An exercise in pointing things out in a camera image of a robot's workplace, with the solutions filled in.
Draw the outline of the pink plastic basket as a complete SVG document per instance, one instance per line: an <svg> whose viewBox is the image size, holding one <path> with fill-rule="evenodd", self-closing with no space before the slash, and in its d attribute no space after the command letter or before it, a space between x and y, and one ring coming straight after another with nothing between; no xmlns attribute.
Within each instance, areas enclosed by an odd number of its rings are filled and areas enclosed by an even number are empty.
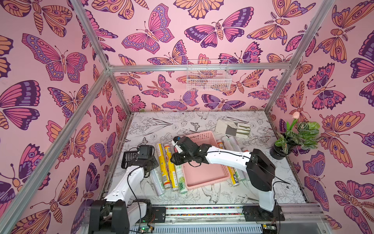
<svg viewBox="0 0 374 234"><path fill-rule="evenodd" d="M190 134L187 137L198 145L205 143L218 147L212 131ZM202 163L199 165L193 161L191 165L188 163L183 164L182 169L188 190L213 185L230 178L227 167L221 164Z"/></svg>

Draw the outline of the white green wrap roll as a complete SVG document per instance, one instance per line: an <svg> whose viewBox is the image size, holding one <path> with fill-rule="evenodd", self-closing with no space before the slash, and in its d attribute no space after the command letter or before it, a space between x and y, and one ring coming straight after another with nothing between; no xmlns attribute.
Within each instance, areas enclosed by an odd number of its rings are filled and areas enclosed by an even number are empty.
<svg viewBox="0 0 374 234"><path fill-rule="evenodd" d="M173 145L174 154L171 158L171 161L175 165L174 167L176 170L179 192L180 194L186 194L188 192L188 189L186 187L186 180L185 180L185 176L183 173L182 165L178 164L179 151L177 148L176 140L174 139L172 140L172 145Z"/></svg>

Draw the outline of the clear silver wrap roll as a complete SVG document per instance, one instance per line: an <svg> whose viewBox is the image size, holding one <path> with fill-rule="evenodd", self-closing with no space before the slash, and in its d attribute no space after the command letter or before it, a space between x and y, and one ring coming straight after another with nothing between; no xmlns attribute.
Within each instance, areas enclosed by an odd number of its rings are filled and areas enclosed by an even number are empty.
<svg viewBox="0 0 374 234"><path fill-rule="evenodd" d="M230 144L230 141L229 141L229 137L228 136L223 136L222 138L221 138L221 140L222 140L222 142L223 142L223 144L224 144L224 146L225 146L225 148L227 149L227 150L229 150L229 151L233 151L233 148L232 148L232 146L231 146L231 144Z"/></svg>

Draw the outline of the clear green wrap roll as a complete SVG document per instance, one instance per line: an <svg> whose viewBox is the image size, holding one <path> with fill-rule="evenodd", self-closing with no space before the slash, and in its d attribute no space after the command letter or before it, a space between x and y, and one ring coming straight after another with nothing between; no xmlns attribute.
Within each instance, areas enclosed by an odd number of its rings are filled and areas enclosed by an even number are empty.
<svg viewBox="0 0 374 234"><path fill-rule="evenodd" d="M234 136L230 136L229 137L229 141L230 141L230 144L233 148L233 151L236 151L236 152L241 152L241 148L236 140L236 138ZM237 174L239 175L239 179L240 181L244 181L244 180L248 180L249 177L248 177L248 174L247 172L244 172L242 170L239 170L236 168L236 172Z"/></svg>

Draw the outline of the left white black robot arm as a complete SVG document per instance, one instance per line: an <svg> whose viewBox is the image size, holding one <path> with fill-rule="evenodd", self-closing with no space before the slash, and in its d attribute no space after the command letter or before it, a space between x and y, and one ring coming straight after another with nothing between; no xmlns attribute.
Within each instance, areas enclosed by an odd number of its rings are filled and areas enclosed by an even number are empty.
<svg viewBox="0 0 374 234"><path fill-rule="evenodd" d="M123 154L121 168L126 172L105 198L91 205L88 233L142 234L142 224L151 222L155 215L148 199L139 199L135 187L159 166L155 148L141 145Z"/></svg>

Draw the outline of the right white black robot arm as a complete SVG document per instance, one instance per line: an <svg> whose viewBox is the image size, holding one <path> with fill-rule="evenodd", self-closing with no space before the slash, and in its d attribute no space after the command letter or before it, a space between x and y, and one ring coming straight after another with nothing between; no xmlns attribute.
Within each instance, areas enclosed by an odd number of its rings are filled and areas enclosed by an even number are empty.
<svg viewBox="0 0 374 234"><path fill-rule="evenodd" d="M259 207L268 212L274 210L276 202L273 180L276 167L261 150L238 152L210 144L198 145L187 136L174 137L172 145L177 150L171 157L171 162L175 165L194 161L198 164L220 164L246 171L252 186L258 191Z"/></svg>

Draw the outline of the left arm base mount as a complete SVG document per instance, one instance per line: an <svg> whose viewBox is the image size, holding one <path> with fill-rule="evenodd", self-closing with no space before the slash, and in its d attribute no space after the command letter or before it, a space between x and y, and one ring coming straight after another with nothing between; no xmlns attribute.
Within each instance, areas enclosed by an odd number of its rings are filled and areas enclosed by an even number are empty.
<svg viewBox="0 0 374 234"><path fill-rule="evenodd" d="M129 207L128 218L130 225L139 223L139 221L142 221L142 224L165 223L166 207L146 208L144 204L141 205L140 209L137 206Z"/></svg>

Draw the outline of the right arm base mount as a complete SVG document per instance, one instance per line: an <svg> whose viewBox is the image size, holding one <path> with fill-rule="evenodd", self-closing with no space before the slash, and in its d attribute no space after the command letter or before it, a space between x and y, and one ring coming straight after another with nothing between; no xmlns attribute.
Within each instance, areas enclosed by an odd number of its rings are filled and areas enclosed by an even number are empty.
<svg viewBox="0 0 374 234"><path fill-rule="evenodd" d="M279 205L275 205L274 210L271 212L262 209L259 205L246 205L243 206L242 214L244 215L245 221L285 221L283 211Z"/></svg>

